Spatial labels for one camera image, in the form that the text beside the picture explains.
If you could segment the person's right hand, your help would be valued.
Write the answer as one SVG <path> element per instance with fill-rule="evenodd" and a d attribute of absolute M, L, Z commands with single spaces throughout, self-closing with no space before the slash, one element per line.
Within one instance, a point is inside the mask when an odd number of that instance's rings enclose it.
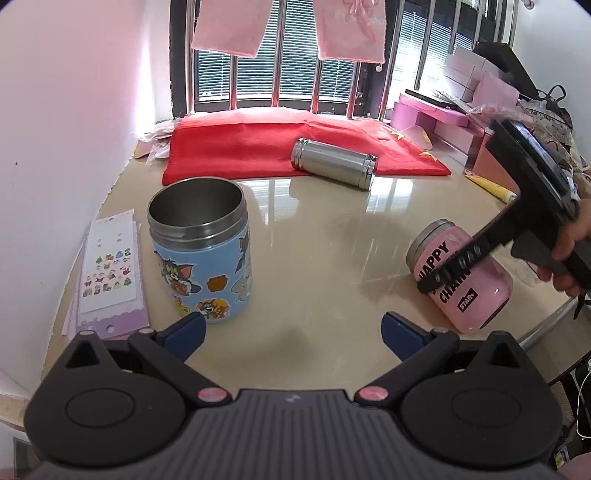
<path fill-rule="evenodd" d="M 590 237 L 590 229 L 591 204 L 589 199 L 583 199 L 578 202 L 577 218 L 561 227 L 552 252 L 553 259 L 562 261 L 568 258 L 577 242 Z M 556 276 L 550 270 L 539 267 L 537 275 L 543 282 L 552 282 L 558 292 L 563 292 L 569 297 L 578 297 L 583 292 L 583 289 L 570 274 Z"/>

